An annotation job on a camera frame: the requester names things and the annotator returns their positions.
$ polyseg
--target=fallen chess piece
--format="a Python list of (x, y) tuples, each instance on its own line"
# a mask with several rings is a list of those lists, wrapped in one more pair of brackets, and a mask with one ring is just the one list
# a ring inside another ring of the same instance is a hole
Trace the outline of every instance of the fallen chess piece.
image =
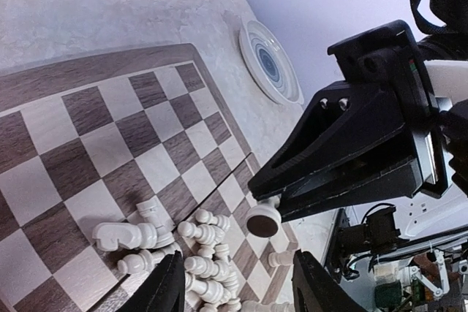
[(184, 262), (185, 270), (200, 278), (211, 278), (215, 281), (223, 281), (231, 273), (228, 263), (224, 261), (213, 261), (200, 256), (187, 257)]
[(137, 209), (140, 216), (142, 216), (146, 222), (156, 227), (158, 242), (154, 248), (164, 248), (176, 241), (173, 233), (161, 224), (157, 215), (157, 203), (154, 198), (140, 202), (137, 204)]
[(182, 252), (181, 247), (177, 243), (172, 243), (153, 253), (148, 250), (142, 250), (138, 254), (126, 255), (123, 259), (120, 259), (117, 262), (117, 268), (122, 274), (152, 272), (166, 255), (174, 254), (176, 251)]
[(242, 312), (294, 312), (292, 303), (271, 303), (262, 305), (255, 301), (244, 301), (242, 303)]
[(214, 215), (210, 211), (203, 210), (202, 208), (195, 212), (195, 219), (200, 224), (213, 224), (227, 232), (231, 227), (228, 217), (224, 215)]
[(273, 237), (281, 226), (279, 196), (270, 197), (258, 202), (247, 213), (247, 229), (258, 237)]
[(101, 223), (92, 233), (97, 248), (103, 251), (115, 251), (122, 248), (155, 248), (157, 231), (153, 224), (140, 223)]
[(268, 255), (268, 264), (272, 267), (292, 266), (295, 251), (273, 252)]
[(211, 304), (228, 301), (231, 297), (230, 291), (225, 289), (221, 283), (213, 280), (199, 281), (193, 274), (187, 272), (185, 273), (185, 290), (195, 292), (200, 296), (200, 299)]

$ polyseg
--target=dark brown square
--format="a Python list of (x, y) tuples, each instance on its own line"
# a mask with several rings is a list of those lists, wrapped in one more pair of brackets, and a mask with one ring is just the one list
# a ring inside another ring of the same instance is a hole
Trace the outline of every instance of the dark brown square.
[(129, 298), (125, 290), (120, 286), (115, 286), (97, 302), (97, 307), (93, 308), (93, 312), (117, 311)]
[(268, 241), (268, 244), (266, 245), (266, 248), (260, 257), (260, 261), (262, 262), (263, 267), (266, 269), (270, 277), (273, 276), (273, 273), (275, 273), (276, 270), (275, 267), (270, 266), (268, 263), (268, 255), (272, 254), (273, 252), (275, 252), (275, 248), (273, 245), (271, 245), (270, 241)]
[(0, 241), (8, 235), (13, 234), (20, 226), (18, 225), (15, 216), (7, 204), (3, 194), (0, 192)]
[(217, 186), (221, 184), (231, 172), (226, 159), (218, 148), (205, 156), (203, 163)]
[(138, 99), (145, 109), (167, 100), (166, 94), (162, 90), (153, 72), (143, 73), (142, 75), (133, 76), (129, 79)]
[(99, 174), (80, 139), (42, 154), (41, 160), (63, 200), (99, 180)]
[(189, 92), (205, 87), (193, 64), (180, 65), (176, 69)]
[(213, 191), (200, 207), (217, 215), (225, 215), (227, 217), (231, 216), (229, 207), (226, 205), (226, 202), (224, 202), (221, 194), (217, 190)]
[(122, 118), (116, 125), (133, 157), (161, 143), (145, 111)]
[(17, 312), (81, 311), (53, 277), (17, 303), (15, 310)]
[(104, 183), (122, 210), (124, 216), (136, 211), (136, 204), (154, 196), (148, 181), (135, 160), (127, 162), (104, 178)]
[(71, 93), (62, 99), (79, 135), (89, 133), (113, 121), (97, 87)]
[(181, 177), (162, 189), (157, 196), (174, 223), (183, 221), (197, 207), (197, 202)]
[(260, 301), (257, 294), (255, 294), (252, 288), (250, 287), (249, 283), (244, 284), (244, 287), (242, 288), (241, 292), (239, 292), (238, 296), (241, 298), (242, 301), (248, 300), (255, 301), (256, 303)]
[(239, 183), (239, 186), (241, 186), (242, 191), (245, 195), (247, 195), (249, 193), (249, 187), (247, 186), (247, 183), (254, 176), (252, 172), (250, 172), (249, 166), (247, 166), (247, 163), (243, 161), (237, 166), (233, 173), (235, 179)]
[(185, 94), (170, 101), (179, 121), (185, 129), (202, 121), (195, 103), (190, 95)]
[(52, 274), (89, 246), (63, 203), (27, 223), (23, 231)]
[(190, 170), (200, 160), (186, 132), (176, 134), (174, 137), (163, 142), (163, 145), (181, 174)]
[(218, 145), (230, 138), (231, 132), (229, 132), (226, 123), (222, 119), (221, 113), (217, 112), (205, 118), (205, 122)]
[(241, 247), (235, 253), (233, 261), (244, 278), (249, 279), (250, 273), (252, 273), (252, 270), (258, 262), (258, 258), (247, 239), (244, 240)]
[(244, 198), (239, 206), (234, 210), (233, 215), (237, 223), (241, 226), (242, 232), (245, 235), (249, 234), (249, 230), (247, 229), (247, 212), (251, 209), (249, 202), (246, 198)]
[(37, 155), (20, 112), (0, 118), (0, 173)]

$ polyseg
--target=marble surface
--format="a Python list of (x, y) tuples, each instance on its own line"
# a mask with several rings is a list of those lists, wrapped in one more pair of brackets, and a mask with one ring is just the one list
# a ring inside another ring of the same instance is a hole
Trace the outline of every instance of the marble surface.
[(131, 47), (191, 42), (261, 164), (302, 113), (269, 100), (238, 47), (246, 0), (0, 0), (0, 72)]

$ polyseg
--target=black strap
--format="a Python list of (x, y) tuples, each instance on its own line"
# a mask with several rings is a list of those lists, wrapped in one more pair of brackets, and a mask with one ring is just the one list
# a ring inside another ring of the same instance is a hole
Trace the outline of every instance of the black strap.
[(420, 29), (421, 32), (424, 34), (455, 34), (458, 33), (447, 26), (441, 27), (436, 26), (433, 23), (430, 23), (425, 19), (418, 11), (419, 4), (421, 0), (409, 0), (411, 5), (411, 11), (415, 18), (416, 26)]

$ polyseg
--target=screw hole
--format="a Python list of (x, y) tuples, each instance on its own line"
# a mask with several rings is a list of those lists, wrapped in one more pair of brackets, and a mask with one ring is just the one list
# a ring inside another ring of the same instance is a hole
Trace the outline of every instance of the screw hole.
[(375, 73), (377, 72), (377, 65), (375, 64), (374, 60), (371, 58), (366, 58), (364, 60), (364, 66), (368, 69), (369, 72)]

